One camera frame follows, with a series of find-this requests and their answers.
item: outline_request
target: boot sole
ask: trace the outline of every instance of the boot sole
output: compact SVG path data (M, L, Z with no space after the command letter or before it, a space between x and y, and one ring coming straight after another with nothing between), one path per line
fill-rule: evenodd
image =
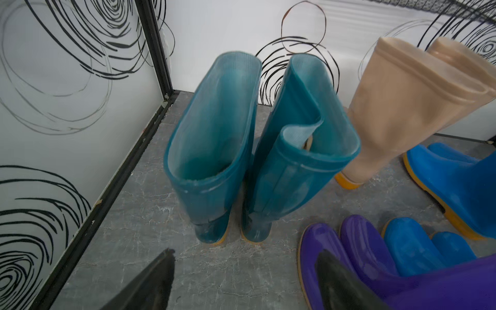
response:
M312 226L313 224L315 224L315 223L312 223L312 224L308 225L307 227L305 227L305 230L303 231L302 237L300 238L300 243L298 244L298 251L296 253L296 263L298 266L298 278L300 280L300 286L302 287L303 296L305 296L305 301L307 302L307 306L309 307L310 310L312 310L313 308L310 305L310 301L309 301L309 298L307 296L307 292L305 291L305 286L303 285L302 269L301 269L301 264L300 264L300 249L302 248L303 236L305 235L307 228Z
M263 241L260 241L260 242L254 242L254 241L248 240L248 238L247 238L247 237L245 237L245 234L243 233L243 228L242 228L242 227L240 227L240 231L241 231L241 238L242 238L244 241L246 241L246 242L248 242L248 243L251 243L251 244L252 244L252 245L254 245L254 246L259 246L259 245L263 242Z
M472 240L484 240L486 237L476 233L467 223L465 223L454 211L451 209L442 199L436 195L432 190L430 190L420 179L415 175L408 161L407 153L403 153L403 163L405 164L406 171L413 179L413 181L424 191L429 193L439 204L444 208L444 216L446 219L465 237Z
M336 179L336 182L338 182L338 184L344 189L357 189L362 185L351 182L342 172L338 172L334 176L334 178Z

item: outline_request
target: rubber boot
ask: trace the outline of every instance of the rubber boot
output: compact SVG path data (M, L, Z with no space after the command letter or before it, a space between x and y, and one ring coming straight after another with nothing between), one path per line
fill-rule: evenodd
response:
M356 277L337 233L324 223L315 223L305 228L298 247L298 275L307 305L312 310L324 309L319 290L319 278L315 266L319 254L328 251Z
M265 240L272 221L309 201L359 151L324 63L313 55L292 56L253 158L242 236Z
M380 38L348 109L362 151L337 182L347 189L359 187L487 92L427 52L397 38Z
M331 252L324 250L318 255L315 270L323 307L310 307L311 310L390 309Z
M496 152L470 163L418 145L404 154L403 161L415 183L441 204L445 217L462 235L474 240L496 238Z
M496 97L496 67L464 44L446 37L439 37L429 46L427 52L478 80L489 89L486 96L482 96L477 103L466 106L443 128L456 123Z
M467 242L450 232L436 233L431 240L415 220L389 221L382 237L401 276L414 276L476 259Z
M449 266L422 226L411 218L392 219L384 227L382 237L400 276L414 276Z
M225 239L253 145L261 68L249 54L220 55L169 140L164 169L201 242Z
M468 243L460 235L438 232L431 236L431 240L450 266L477 259Z
M496 307L496 255L401 277L393 269L395 265L384 240L364 217L352 215L344 220L341 242L358 277L393 309Z

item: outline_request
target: black scribble circle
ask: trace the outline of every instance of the black scribble circle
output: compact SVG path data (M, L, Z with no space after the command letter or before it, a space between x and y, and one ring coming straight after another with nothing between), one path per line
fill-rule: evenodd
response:
M90 205L63 177L23 166L0 166L0 205L0 309L25 309Z
M318 43L315 44L315 46L318 46L322 43L322 40L324 40L324 37L325 37L325 32L327 31L327 16L325 16L325 12L324 10L317 4L315 3L312 3L310 1L307 1L307 0L304 0L304 1L300 1L298 2L297 4L293 5L292 7L290 7L286 13L284 13L284 16L282 17L282 20L281 20L281 38L284 38L284 35L282 33L282 30L283 30L283 26L284 26L284 20L286 19L286 17L288 16L289 12L294 8L296 7L297 5L300 5L302 3L308 3L308 4L311 4L311 5L314 5L316 6L321 12L322 12L322 15L324 16L324 33L322 34L322 38L320 39L320 41ZM286 46L284 44L284 41L281 42L282 46L284 47L284 49L287 51L287 52L290 52L290 53L296 53L294 51L290 51L288 49L288 46ZM310 52L311 50L313 50L315 48L315 46L311 46L310 49L308 49L307 51L304 51L304 52L301 52L301 51L298 51L297 53L308 53Z
M48 6L52 15L40 4ZM26 5L51 38L92 74L123 79L145 62L152 64L132 0L27 0ZM165 3L161 7L162 2L155 1L155 5L163 20Z
M153 0L153 6L155 7L155 17L157 18L158 29L164 29L164 33L170 33L172 36L172 48L170 49L169 55L166 58L172 56L174 54L174 49L176 48L176 37L172 32L172 29L165 22L165 13L166 13L166 1L165 0Z
M286 44L294 53L288 52ZM339 90L339 67L331 53L321 44L309 42L303 37L284 37L265 45L255 56L262 61L258 103L272 106L281 87L284 71L289 59L295 54L311 54L317 56L327 67L336 92Z
M475 52L486 59L490 59L495 55L496 52L496 42L495 41L485 41L474 48Z

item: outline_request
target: black metal frame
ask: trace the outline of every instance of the black metal frame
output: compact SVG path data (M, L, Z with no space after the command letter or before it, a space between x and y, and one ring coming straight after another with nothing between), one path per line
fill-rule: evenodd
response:
M464 137L459 137L459 136L456 136L456 135L449 135L449 134L444 134L444 133L435 133L434 135L437 135L437 136L440 136L440 137L446 137L446 138L453 138L453 139L459 139L459 140L466 140L466 141L478 142L478 143L486 143L485 141L482 141L482 140L471 139L471 138L464 138Z
M134 2L138 9L139 19L141 20L141 26L153 60L160 89L164 98L170 97L174 90L172 89L171 76L167 69L164 47L162 46L162 40L160 40L160 31L152 0L135 0Z
M77 262L88 247L91 239L102 224L112 204L117 199L134 167L143 155L148 143L157 131L160 122L169 107L174 103L179 91L172 89L169 70L167 69L164 49L161 44L160 32L155 18L155 11L151 0L135 0L139 18L148 43L148 49L153 60L155 72L166 105L160 106L148 126L143 131L136 145L133 147L126 160L123 162L116 175L101 196L101 203L93 207L79 232L65 250L62 258L54 267L42 289L31 304L31 310L48 310L57 298L65 282L69 278Z

